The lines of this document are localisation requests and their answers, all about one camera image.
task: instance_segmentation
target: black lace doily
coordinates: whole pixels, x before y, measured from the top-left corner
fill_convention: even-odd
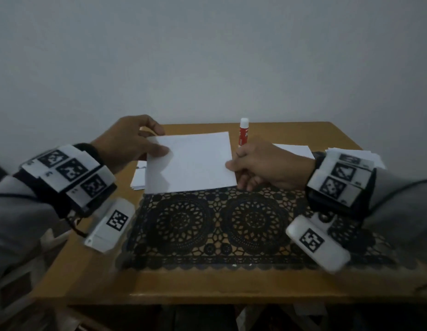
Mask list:
[[[121,267],[188,269],[244,267],[253,269],[316,269],[317,264],[285,230],[295,217],[311,217],[304,192],[264,187],[248,193],[235,187],[144,195],[128,240]],[[350,253],[350,266],[398,267],[392,247],[382,237],[356,230],[338,218],[329,229]]]

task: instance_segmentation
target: hand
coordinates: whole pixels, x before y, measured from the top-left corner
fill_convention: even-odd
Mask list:
[[[237,150],[238,158],[226,167],[239,172],[238,188],[252,191],[269,182],[282,189],[305,189],[315,169],[315,160],[280,149],[270,142],[257,139]]]
[[[91,142],[114,174],[121,171],[130,161],[146,160],[146,153],[153,157],[162,157],[169,152],[166,146],[149,142],[147,137],[154,134],[142,131],[140,127],[148,127],[157,135],[164,135],[163,127],[148,115],[125,116]]]

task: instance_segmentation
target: left hand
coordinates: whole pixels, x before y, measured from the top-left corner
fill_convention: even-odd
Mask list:
[[[147,137],[154,134],[140,127],[148,127],[158,136],[164,135],[164,128],[148,115],[125,116],[91,142],[112,173],[121,171],[131,161],[146,160],[146,154],[153,157],[168,154],[169,148],[149,142]]]

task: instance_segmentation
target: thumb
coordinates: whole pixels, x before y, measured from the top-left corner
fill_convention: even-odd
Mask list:
[[[163,157],[169,153],[169,148],[160,144],[151,143],[148,140],[144,140],[144,150],[147,154],[153,157]]]
[[[242,169],[249,168],[248,156],[235,158],[226,162],[226,168],[233,172],[241,171]]]

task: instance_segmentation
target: right hand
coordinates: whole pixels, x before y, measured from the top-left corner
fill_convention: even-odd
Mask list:
[[[280,149],[262,139],[238,148],[237,156],[226,162],[226,167],[238,172],[237,187],[247,191],[265,182],[282,189],[304,190],[315,169],[315,160]]]

